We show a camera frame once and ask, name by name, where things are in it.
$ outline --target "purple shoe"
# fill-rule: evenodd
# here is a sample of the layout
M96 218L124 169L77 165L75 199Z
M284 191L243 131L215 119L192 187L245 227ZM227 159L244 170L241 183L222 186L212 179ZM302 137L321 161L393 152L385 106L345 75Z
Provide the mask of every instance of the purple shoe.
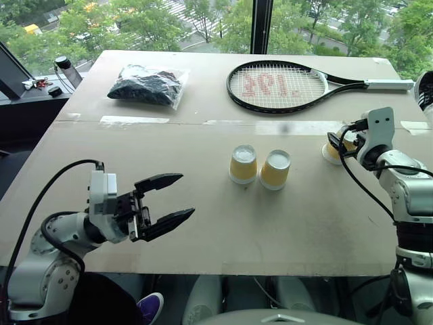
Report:
M160 315L162 306L164 305L164 297L158 293L151 293L147 297L142 298L137 303L143 316L143 325L152 325L156 318Z

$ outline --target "white grip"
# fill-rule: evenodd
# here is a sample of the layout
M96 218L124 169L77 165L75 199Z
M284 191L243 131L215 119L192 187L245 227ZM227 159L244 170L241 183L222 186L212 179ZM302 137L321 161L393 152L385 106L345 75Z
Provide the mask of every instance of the white grip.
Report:
M411 90L414 85L414 82L411 79L366 79L364 80L364 83L367 85L367 89L372 90Z

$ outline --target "beige tabletop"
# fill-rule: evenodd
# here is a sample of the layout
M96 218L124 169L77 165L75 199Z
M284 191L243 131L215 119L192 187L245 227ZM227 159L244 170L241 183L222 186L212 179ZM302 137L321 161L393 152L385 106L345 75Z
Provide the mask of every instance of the beige tabletop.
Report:
M33 200L49 178L81 158L105 162L119 194L157 173L183 173L173 186L145 197L152 220L194 206L175 231L152 242L105 243L85 257L97 272L157 274L268 274L353 276L388 274L396 235L389 217L341 167L326 162L326 131L366 110L392 106L394 147L433 168L433 137L409 94L347 93L305 112L254 114L232 103L227 73L259 56L106 51L50 126L0 202L0 265L8 262ZM387 60L267 56L314 66L341 77L396 78ZM106 93L124 64L190 70L178 111L109 100ZM228 177L234 147L251 144L258 164L273 149L292 156L287 186L278 192L256 181L239 186ZM378 181L350 159L349 166L380 200ZM37 209L30 235L48 214L83 210L92 166L59 179Z

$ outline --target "yellow paper cup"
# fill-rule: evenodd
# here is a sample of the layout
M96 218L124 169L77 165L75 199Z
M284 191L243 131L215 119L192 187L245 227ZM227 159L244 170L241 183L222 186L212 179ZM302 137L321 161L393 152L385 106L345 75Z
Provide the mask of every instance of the yellow paper cup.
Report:
M256 179L256 151L248 144L238 146L233 151L230 161L229 176L238 184L248 184Z
M338 130L338 132L337 132L338 137L341 137L341 134L343 133L345 128L347 128L347 125L343 126L340 130ZM357 138L357 136L353 132L348 132L344 136L343 143L344 143L344 146L346 147L346 149L348 151L352 151L352 150L355 150L357 148L353 144L353 141L356 140L356 138ZM322 147L322 155L323 155L324 159L329 161L331 164L334 164L334 165L341 165L342 164L341 160L340 160L340 156L338 155L338 151L333 146L331 146L331 144L329 142L327 142Z
M260 182L268 190L280 190L286 184L291 165L290 155L283 150L274 150L268 155L260 171Z

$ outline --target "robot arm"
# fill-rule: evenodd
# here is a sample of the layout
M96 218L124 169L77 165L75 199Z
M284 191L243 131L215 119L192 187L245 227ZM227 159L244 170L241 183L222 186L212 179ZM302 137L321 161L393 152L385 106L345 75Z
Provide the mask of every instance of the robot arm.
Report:
M392 108L366 112L352 125L357 132L354 156L368 171L373 171L392 202L397 228L397 262L391 272L391 304L412 318L414 324L433 324L433 177L421 171L388 166L426 166L406 154L392 149L394 115ZM328 134L331 145L338 148L339 139Z
M103 242L130 238L153 240L183 223L187 209L160 218L152 225L144 193L171 185L182 174L161 174L135 184L117 196L116 175L92 171L89 208L49 216L32 237L30 251L9 281L9 316L13 321L40 320L68 310L80 274L81 260Z

